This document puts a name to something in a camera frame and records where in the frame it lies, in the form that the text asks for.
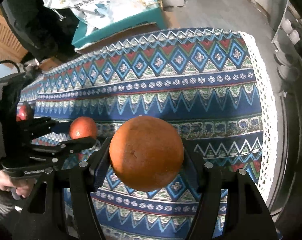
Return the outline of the grey sleeve left forearm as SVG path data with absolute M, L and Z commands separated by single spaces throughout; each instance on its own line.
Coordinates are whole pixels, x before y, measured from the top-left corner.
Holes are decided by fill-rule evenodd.
M 12 197 L 11 192 L 0 190 L 0 221 L 14 210 L 16 203 L 17 201 Z

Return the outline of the person's left hand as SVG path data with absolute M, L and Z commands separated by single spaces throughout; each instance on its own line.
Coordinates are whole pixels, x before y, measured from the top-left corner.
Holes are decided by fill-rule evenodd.
M 0 172 L 0 190 L 10 191 L 16 189 L 16 194 L 23 198 L 28 197 L 35 185 L 34 179 L 13 179 L 10 178 L 4 171 Z

